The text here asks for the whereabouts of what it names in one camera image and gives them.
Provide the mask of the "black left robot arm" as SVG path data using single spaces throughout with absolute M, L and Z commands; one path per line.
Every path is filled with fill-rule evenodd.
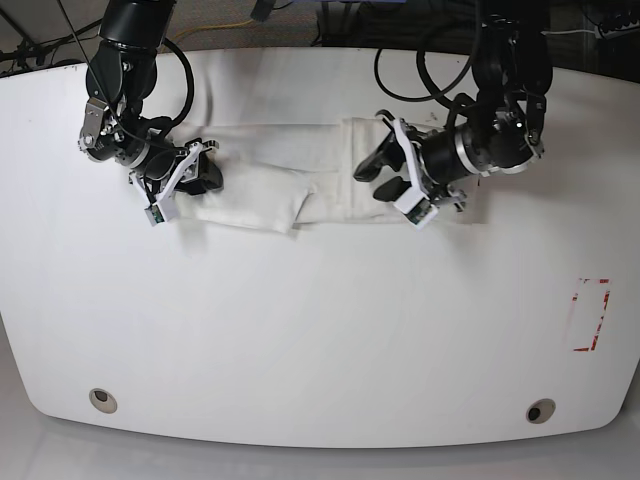
M 473 76 L 475 97 L 449 98 L 427 69 L 428 43 L 455 27 L 432 26 L 416 51 L 416 67 L 429 99 L 448 111 L 441 131 L 422 132 L 406 125 L 404 133 L 418 162 L 417 183 L 429 206 L 452 204 L 463 210 L 464 193 L 456 182 L 494 172 L 517 173 L 544 151 L 541 139 L 546 94 L 553 79 L 543 24 L 525 13 L 491 7 L 478 14 L 472 52 L 464 72 Z

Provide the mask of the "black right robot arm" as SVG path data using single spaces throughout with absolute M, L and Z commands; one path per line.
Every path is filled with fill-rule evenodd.
M 202 150 L 178 178 L 175 190 L 198 196 L 224 186 L 220 169 L 207 155 L 217 142 L 195 138 L 177 145 L 169 138 L 186 119 L 195 97 L 191 64 L 166 38 L 175 5 L 174 1 L 109 2 L 100 26 L 101 42 L 87 65 L 88 101 L 79 147 L 94 162 L 114 159 L 128 168 L 150 202 L 196 146 Z M 143 103 L 155 88 L 162 47 L 173 52 L 184 69 L 186 99 L 174 118 L 146 118 Z

